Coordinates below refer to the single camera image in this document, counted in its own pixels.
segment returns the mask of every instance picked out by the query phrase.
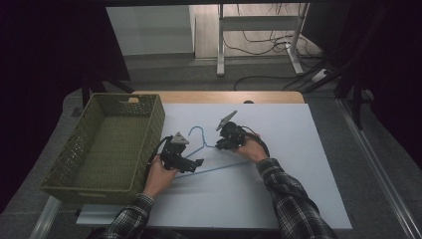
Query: metal frame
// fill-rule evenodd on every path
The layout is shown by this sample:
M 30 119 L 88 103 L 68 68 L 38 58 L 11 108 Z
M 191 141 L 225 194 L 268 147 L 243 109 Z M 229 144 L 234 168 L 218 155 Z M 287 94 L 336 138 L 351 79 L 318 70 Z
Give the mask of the metal frame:
M 421 232 L 416 225 L 412 214 L 385 172 L 378 156 L 366 138 L 364 131 L 353 123 L 352 113 L 347 105 L 347 100 L 337 100 L 337 103 L 407 238 L 422 238 Z
M 286 44 L 289 58 L 297 75 L 303 75 L 301 63 L 296 56 L 296 45 L 304 25 L 309 3 L 306 3 L 299 16 L 235 16 L 224 17 L 224 4 L 219 5 L 219 34 L 217 53 L 217 76 L 224 76 L 223 33 L 228 31 L 295 31 L 291 44 Z
M 31 233 L 30 239 L 43 239 L 47 238 L 50 232 L 50 228 L 53 225 L 54 219 L 59 211 L 62 202 L 55 197 L 50 196 L 40 217 L 38 218 L 37 224 L 35 224 L 34 230 Z

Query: white wall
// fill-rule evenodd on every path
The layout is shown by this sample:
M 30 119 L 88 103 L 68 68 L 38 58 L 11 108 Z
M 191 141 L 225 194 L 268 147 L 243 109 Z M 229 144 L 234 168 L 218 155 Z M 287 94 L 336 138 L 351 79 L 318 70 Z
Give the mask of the white wall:
M 124 56 L 193 52 L 189 6 L 106 10 Z

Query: person's left hand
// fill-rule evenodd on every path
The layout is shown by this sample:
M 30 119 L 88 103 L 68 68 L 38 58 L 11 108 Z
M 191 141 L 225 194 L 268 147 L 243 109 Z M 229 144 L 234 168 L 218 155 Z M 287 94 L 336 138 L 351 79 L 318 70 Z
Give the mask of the person's left hand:
M 160 192 L 170 186 L 171 181 L 178 171 L 178 169 L 166 170 L 162 165 L 159 155 L 156 155 L 152 161 L 148 178 L 143 188 L 143 194 L 155 198 Z

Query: gray floor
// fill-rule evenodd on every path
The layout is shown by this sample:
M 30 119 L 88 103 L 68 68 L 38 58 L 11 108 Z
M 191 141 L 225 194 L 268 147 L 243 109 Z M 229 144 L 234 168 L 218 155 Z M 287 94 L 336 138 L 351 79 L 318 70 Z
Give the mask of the gray floor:
M 137 90 L 232 91 L 237 79 L 251 75 L 291 77 L 288 59 L 231 59 L 226 76 L 216 77 L 215 61 L 191 57 L 126 58 L 131 82 Z M 251 79 L 239 84 L 242 91 L 280 91 L 291 79 Z M 339 238 L 406 238 L 395 214 L 344 120 L 331 83 L 305 95 L 329 165 L 344 202 L 353 230 L 337 231 Z M 106 85 L 111 92 L 120 92 Z M 81 93 L 64 101 L 63 113 L 32 172 L 0 215 L 0 238 L 28 238 L 43 210 L 48 195 L 39 190 L 43 176 L 60 152 L 78 118 L 72 117 L 82 104 Z M 368 139 L 404 201 L 422 226 L 422 172 L 394 138 L 376 120 L 368 106 L 362 109 L 362 123 Z M 85 238 L 90 228 L 75 224 L 81 205 L 63 204 L 48 238 Z

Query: dark curtain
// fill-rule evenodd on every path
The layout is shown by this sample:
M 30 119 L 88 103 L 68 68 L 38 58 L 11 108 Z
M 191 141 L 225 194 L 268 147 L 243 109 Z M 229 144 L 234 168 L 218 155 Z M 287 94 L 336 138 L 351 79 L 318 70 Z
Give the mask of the dark curtain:
M 422 168 L 422 3 L 396 1 L 359 67 L 373 112 Z
M 128 80 L 105 7 L 0 2 L 0 211 L 38 159 L 65 96 L 98 71 Z

